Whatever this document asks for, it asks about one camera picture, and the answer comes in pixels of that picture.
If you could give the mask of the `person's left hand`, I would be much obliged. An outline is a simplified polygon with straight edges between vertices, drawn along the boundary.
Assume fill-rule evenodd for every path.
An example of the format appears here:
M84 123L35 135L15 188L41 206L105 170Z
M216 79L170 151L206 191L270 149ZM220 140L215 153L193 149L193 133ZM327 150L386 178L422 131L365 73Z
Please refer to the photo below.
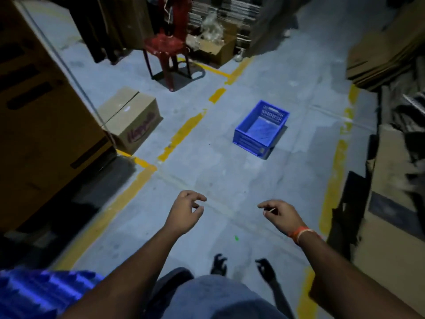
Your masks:
M189 212L201 206L198 201L206 202L207 198L195 191L181 191L170 209L164 229L177 238L190 231L194 226L189 226Z

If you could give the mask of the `open cardboard box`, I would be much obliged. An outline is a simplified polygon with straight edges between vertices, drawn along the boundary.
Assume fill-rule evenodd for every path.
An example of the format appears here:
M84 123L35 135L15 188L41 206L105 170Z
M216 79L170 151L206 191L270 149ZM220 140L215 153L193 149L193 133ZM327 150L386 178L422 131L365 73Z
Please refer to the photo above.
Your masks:
M190 58L211 64L216 68L233 59L239 27L226 21L221 22L221 25L224 32L223 36L219 37L217 41L209 41L201 36L201 27L197 27L188 33L186 43Z

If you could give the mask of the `stack of flattened cardboard sheets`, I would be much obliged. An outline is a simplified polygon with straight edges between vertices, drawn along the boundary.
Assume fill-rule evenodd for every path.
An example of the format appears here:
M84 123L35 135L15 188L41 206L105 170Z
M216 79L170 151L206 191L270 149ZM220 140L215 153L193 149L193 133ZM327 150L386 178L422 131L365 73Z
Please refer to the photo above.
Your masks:
M356 87L377 91L411 69L425 47L425 0L403 6L383 31L372 31L348 52L346 79Z

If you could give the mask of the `blue plastic crate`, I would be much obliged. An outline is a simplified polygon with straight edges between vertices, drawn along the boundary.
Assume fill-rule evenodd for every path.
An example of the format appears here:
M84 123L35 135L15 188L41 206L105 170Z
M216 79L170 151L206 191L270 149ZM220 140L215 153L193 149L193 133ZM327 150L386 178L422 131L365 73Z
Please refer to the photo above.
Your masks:
M267 160L286 131L289 117L290 112L261 100L235 128L232 142Z

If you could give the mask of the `person's grey trousers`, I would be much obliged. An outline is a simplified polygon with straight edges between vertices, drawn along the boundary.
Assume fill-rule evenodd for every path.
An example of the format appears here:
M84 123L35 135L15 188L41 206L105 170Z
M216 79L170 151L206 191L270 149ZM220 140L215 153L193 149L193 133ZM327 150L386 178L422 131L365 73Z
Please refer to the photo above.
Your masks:
M176 268L156 282L141 319L294 319L246 285Z

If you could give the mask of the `person's right forearm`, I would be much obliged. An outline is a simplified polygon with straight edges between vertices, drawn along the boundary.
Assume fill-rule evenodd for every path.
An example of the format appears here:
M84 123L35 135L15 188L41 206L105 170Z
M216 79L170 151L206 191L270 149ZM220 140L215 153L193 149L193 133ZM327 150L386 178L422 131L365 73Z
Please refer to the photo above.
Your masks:
M359 271L314 231L302 231L297 243L321 280L335 319L425 319Z

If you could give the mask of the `red plastic chair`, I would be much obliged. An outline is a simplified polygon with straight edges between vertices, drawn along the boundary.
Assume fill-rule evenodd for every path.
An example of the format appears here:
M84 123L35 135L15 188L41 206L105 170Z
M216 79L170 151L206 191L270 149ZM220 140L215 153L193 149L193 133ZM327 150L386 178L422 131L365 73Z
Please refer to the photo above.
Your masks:
M186 43L192 0L157 0L157 7L159 32L144 39L142 51L151 79L153 74L148 53L158 58L167 88L173 92L175 87L172 72L178 70L178 54L184 55L188 78L192 78Z

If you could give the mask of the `stack of flat packs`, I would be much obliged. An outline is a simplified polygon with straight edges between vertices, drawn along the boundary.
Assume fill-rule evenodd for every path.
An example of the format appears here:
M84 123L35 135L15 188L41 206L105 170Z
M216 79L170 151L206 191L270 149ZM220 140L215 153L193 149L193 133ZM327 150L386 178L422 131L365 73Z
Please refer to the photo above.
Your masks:
M200 27L211 12L217 18L238 27L236 48L247 50L252 41L250 34L257 21L265 0L192 0L189 13L189 26Z

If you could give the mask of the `orange wristband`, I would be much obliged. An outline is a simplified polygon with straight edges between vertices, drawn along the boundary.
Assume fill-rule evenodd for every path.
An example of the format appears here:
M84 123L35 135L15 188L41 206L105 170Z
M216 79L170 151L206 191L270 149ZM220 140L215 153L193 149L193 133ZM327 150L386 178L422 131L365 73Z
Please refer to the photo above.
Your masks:
M321 238L321 236L314 230L310 229L309 227L299 227L297 228L295 231L288 233L288 237L290 239L292 239L294 241L294 243L299 246L299 239L301 237L302 234L307 233L307 232L311 232L313 234L315 234L316 236L318 236L319 238Z

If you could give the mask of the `large cardboard box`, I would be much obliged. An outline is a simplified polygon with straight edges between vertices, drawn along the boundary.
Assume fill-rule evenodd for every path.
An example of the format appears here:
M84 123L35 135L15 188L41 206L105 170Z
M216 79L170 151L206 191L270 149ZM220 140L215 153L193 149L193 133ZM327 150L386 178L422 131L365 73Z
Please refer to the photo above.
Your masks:
M0 0L0 233L16 230L111 148L13 1Z

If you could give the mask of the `clear plastic wrap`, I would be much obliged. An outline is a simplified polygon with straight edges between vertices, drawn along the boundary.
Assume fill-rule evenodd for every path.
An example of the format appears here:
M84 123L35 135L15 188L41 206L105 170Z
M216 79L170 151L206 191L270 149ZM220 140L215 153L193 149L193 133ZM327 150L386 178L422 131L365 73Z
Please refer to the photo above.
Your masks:
M216 45L224 43L225 28L218 19L217 11L211 11L201 23L200 38Z

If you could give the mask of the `pile of torn cardboard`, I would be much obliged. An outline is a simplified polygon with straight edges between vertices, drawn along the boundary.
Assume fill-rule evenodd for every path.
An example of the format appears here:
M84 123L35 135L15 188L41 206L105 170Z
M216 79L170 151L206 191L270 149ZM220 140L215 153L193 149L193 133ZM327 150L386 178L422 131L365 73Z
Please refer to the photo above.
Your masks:
M349 172L327 242L425 318L425 53L378 92L365 176Z

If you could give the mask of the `person's right hand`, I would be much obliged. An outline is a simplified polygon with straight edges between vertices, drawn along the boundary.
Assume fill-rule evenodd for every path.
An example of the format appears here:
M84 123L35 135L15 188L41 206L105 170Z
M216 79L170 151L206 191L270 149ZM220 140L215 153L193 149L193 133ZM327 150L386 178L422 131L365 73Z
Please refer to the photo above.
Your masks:
M275 213L278 214L278 221L270 222L286 236L301 226L307 227L294 206L283 200L266 200L259 203L258 208L262 210L275 210Z

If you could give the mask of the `person's left forearm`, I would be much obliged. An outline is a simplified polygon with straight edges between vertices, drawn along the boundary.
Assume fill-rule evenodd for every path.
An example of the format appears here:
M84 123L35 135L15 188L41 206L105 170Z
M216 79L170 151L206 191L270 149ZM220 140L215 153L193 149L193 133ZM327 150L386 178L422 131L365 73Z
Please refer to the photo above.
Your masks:
M185 232L163 226L131 257L70 306L60 319L135 319L162 271L172 247Z

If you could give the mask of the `small cardboard box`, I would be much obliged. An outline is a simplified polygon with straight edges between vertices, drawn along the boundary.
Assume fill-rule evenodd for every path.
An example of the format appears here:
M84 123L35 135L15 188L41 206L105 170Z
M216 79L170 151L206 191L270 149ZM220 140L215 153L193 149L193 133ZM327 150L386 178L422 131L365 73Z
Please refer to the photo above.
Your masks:
M162 121L155 97L122 87L97 110L116 148L133 155Z

